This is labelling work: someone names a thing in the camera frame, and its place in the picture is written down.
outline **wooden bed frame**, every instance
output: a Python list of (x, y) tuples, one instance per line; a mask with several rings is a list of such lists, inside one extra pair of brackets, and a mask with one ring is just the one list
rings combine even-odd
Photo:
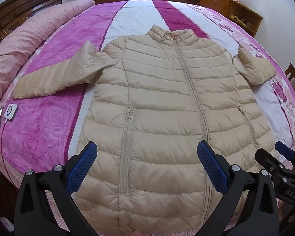
[(0, 42), (14, 29), (41, 10), (62, 0), (6, 0), (0, 4)]
[[(0, 42), (14, 29), (38, 12), (62, 0), (6, 0), (0, 4)], [(18, 191), (0, 172), (0, 217), (14, 219)]]

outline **blue textured pad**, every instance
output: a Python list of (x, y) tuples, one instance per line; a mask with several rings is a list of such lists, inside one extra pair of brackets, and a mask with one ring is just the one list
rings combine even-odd
[(95, 143), (91, 143), (67, 176), (66, 190), (68, 194), (77, 192), (79, 190), (96, 157), (97, 146)]
[(211, 150), (203, 142), (198, 144), (197, 153), (200, 162), (215, 187), (215, 190), (222, 194), (227, 193), (227, 175), (215, 159), (214, 154), (211, 153)]
[(282, 154), (287, 160), (293, 161), (295, 160), (295, 152), (288, 148), (285, 144), (283, 144), (281, 141), (278, 141), (275, 143), (274, 148)]

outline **bed headboard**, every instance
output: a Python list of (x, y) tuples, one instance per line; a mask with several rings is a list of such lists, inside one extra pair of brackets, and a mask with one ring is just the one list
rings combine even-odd
[(0, 4), (0, 42), (36, 13), (62, 0), (6, 0)]

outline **metal bolt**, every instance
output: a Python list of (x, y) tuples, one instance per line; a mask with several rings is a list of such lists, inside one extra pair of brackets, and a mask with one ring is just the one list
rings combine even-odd
[(266, 170), (261, 170), (261, 174), (264, 175), (264, 176), (267, 176), (269, 173)]
[(234, 170), (236, 172), (240, 171), (240, 167), (237, 165), (233, 165), (231, 168), (232, 168), (232, 170)]
[(55, 168), (54, 168), (55, 171), (60, 171), (62, 170), (62, 165), (57, 165)]
[(26, 174), (29, 176), (29, 175), (31, 175), (33, 173), (33, 170), (32, 169), (29, 169), (29, 170), (27, 170), (26, 171)]

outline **jacket zipper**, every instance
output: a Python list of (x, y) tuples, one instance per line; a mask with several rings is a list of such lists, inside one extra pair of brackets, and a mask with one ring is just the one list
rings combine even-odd
[(248, 117), (246, 116), (246, 114), (245, 114), (244, 110), (241, 108), (241, 106), (238, 106), (238, 109), (239, 109), (239, 111), (242, 113), (242, 116), (244, 117), (244, 120), (245, 120), (246, 124), (248, 125), (248, 128), (249, 128), (249, 130), (250, 130), (250, 134), (251, 134), (251, 137), (252, 137), (252, 141), (253, 141), (253, 143), (254, 143), (255, 148), (257, 149), (256, 138), (255, 138), (255, 136), (254, 136), (254, 131), (253, 131), (253, 129), (252, 129), (252, 124), (251, 124), (251, 122), (248, 120)]
[[(197, 95), (196, 95), (196, 91), (194, 89), (194, 86), (192, 84), (192, 81), (191, 81), (191, 78), (190, 78), (190, 74), (189, 74), (189, 71), (188, 71), (188, 67), (186, 65), (186, 62), (185, 62), (185, 59), (183, 58), (181, 52), (180, 52), (180, 49), (177, 45), (177, 38), (173, 38), (173, 44), (174, 44), (174, 48), (176, 50), (176, 53), (178, 55), (178, 60), (182, 66), (182, 70), (183, 70), (183, 74), (185, 76), (185, 79), (186, 79), (186, 83), (188, 85), (188, 88), (189, 88), (189, 92), (192, 96), (192, 100), (194, 102), (194, 106), (196, 108), (196, 112), (197, 112), (197, 115), (201, 121), (201, 124), (202, 124), (202, 131), (203, 131), (203, 138), (204, 140), (208, 143), (209, 143), (209, 140), (208, 140), (208, 125), (207, 125), (207, 122), (205, 120), (205, 116), (204, 116), (204, 112), (201, 108), (201, 105), (200, 105), (200, 101), (198, 100), (197, 98)], [(202, 220), (200, 222), (200, 226), (202, 226), (204, 224), (204, 222), (206, 221), (206, 218), (208, 216), (208, 212), (209, 212), (209, 200), (211, 198), (211, 193), (212, 193), (212, 183), (211, 183), (211, 180), (209, 179), (208, 177), (208, 174), (205, 172), (205, 202), (204, 202), (204, 205), (203, 205), (203, 211), (202, 211)]]
[(121, 144), (120, 157), (120, 177), (119, 191), (120, 194), (129, 195), (129, 161), (130, 161), (130, 142), (133, 127), (134, 112), (131, 111), (131, 106), (127, 107), (126, 122), (124, 124), (124, 132)]

